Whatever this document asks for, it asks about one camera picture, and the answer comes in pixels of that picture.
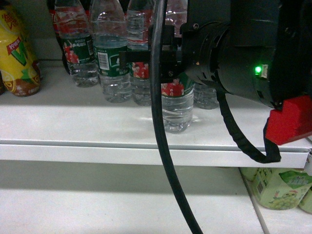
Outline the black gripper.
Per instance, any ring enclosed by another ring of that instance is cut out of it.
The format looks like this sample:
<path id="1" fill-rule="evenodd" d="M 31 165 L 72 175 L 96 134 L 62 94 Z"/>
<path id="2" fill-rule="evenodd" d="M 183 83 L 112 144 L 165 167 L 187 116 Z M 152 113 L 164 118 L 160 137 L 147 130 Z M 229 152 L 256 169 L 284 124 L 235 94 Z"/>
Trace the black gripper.
<path id="1" fill-rule="evenodd" d="M 182 73 L 180 45 L 181 39 L 175 37 L 173 26 L 164 25 L 159 30 L 152 25 L 148 33 L 149 51 L 120 51 L 119 67 L 124 69 L 128 63 L 150 61 L 152 83 L 172 82 Z"/>

